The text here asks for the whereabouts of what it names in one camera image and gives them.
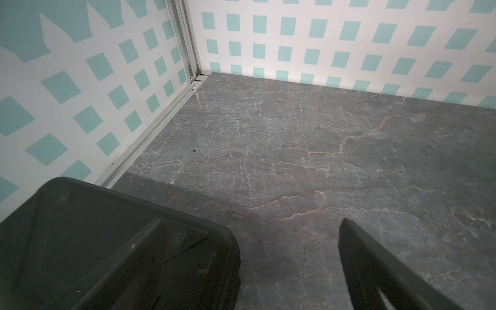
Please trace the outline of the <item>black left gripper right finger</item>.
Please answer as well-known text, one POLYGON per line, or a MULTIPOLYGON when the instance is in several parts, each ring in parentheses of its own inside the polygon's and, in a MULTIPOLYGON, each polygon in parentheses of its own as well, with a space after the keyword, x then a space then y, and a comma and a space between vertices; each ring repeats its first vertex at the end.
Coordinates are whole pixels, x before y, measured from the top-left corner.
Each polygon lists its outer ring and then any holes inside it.
POLYGON ((354 221, 339 227, 338 250, 354 309, 460 309, 354 221))

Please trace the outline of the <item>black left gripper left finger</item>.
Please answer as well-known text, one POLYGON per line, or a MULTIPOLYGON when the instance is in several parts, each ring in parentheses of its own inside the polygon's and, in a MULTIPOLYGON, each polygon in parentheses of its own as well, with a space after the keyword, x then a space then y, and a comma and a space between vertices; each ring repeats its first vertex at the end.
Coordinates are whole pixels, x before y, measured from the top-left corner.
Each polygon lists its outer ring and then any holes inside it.
POLYGON ((77 283, 72 309, 149 309, 162 260, 161 220, 153 220, 77 283))

